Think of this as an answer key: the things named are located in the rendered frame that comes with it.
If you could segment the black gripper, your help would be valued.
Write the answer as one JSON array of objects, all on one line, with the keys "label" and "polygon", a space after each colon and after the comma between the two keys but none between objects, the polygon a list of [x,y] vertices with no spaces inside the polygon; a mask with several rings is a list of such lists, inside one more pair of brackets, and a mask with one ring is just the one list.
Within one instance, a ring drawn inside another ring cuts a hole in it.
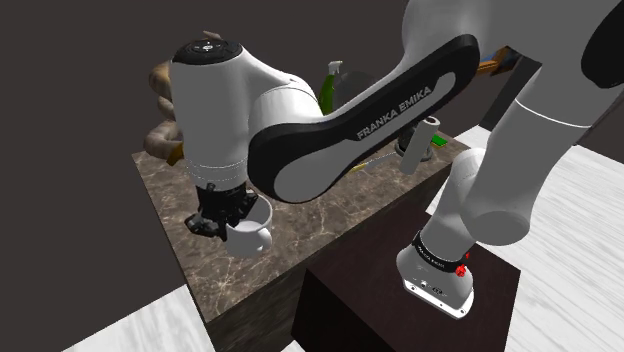
[{"label": "black gripper", "polygon": [[218,190],[208,183],[205,188],[196,186],[199,206],[195,213],[184,220],[187,229],[196,235],[227,240],[225,224],[235,227],[247,218],[259,195],[247,188],[245,182],[228,190]]}]

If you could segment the white mug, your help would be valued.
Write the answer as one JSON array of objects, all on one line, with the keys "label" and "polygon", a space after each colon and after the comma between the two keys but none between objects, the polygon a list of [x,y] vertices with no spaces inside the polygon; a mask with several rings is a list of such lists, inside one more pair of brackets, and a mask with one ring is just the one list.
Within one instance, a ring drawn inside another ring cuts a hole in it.
[{"label": "white mug", "polygon": [[272,246],[273,207],[259,195],[247,217],[235,227],[226,225],[227,252],[236,258],[254,258]]}]

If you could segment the tan knotted figure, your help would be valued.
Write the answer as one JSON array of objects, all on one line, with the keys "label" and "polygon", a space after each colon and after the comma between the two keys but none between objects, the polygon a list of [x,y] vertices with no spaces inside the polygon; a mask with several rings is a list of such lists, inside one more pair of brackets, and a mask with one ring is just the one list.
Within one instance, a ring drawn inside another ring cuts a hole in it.
[{"label": "tan knotted figure", "polygon": [[179,140],[181,132],[174,112],[169,71],[170,62],[165,61],[155,66],[148,75],[149,87],[158,95],[157,107],[164,120],[151,129],[143,141],[144,150],[150,156],[165,161],[172,149],[180,142],[183,143]]}]

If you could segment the green spray bottle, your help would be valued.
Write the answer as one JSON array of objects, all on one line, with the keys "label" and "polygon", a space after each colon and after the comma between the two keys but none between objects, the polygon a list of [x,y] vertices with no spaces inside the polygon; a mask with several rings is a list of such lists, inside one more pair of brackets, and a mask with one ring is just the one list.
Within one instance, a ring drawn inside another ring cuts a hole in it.
[{"label": "green spray bottle", "polygon": [[318,104],[324,115],[328,115],[333,111],[334,80],[335,76],[340,71],[342,63],[342,60],[331,61],[328,63],[328,74],[324,79],[318,97]]}]

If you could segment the dark robot stand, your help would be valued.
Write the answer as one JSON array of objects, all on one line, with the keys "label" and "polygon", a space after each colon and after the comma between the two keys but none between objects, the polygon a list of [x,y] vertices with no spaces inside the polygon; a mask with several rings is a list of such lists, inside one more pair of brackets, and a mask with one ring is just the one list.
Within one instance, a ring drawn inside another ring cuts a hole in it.
[{"label": "dark robot stand", "polygon": [[305,352],[504,352],[518,268],[473,246],[475,300],[460,320],[403,287],[396,256],[428,218],[417,200],[398,199],[319,252],[291,330]]}]

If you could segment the white paper towel roll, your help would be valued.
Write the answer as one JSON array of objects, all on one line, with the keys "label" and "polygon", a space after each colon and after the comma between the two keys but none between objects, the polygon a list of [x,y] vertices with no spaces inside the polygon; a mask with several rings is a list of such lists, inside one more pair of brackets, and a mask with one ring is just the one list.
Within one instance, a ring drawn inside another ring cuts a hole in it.
[{"label": "white paper towel roll", "polygon": [[402,157],[399,165],[402,173],[406,175],[415,173],[439,125],[440,121],[437,118],[426,117],[410,129],[412,134],[409,139],[403,139],[404,147],[401,147],[400,141],[397,141],[395,151]]}]

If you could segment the yellow handled utensil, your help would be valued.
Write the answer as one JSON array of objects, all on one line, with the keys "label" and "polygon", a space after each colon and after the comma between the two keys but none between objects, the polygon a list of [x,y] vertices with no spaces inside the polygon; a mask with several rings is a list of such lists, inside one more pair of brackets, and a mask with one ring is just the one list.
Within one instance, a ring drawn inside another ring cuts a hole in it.
[{"label": "yellow handled utensil", "polygon": [[352,173],[352,172],[357,172],[357,171],[364,170],[364,169],[371,169],[371,168],[381,164],[382,162],[386,161],[388,158],[392,158],[392,157],[395,157],[395,156],[397,156],[396,152],[388,153],[386,155],[377,157],[375,159],[372,159],[372,160],[369,160],[369,161],[364,162],[362,164],[359,164],[357,166],[354,166],[353,168],[351,168],[349,170],[349,172]]}]

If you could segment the wooden framed wall picture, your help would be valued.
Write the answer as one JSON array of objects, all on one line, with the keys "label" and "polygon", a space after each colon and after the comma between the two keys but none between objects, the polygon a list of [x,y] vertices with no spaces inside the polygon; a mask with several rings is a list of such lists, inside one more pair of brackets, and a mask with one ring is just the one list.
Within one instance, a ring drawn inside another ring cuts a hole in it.
[{"label": "wooden framed wall picture", "polygon": [[476,74],[489,74],[490,76],[494,76],[511,71],[520,58],[521,54],[519,52],[509,46],[505,46],[482,60],[479,63]]}]

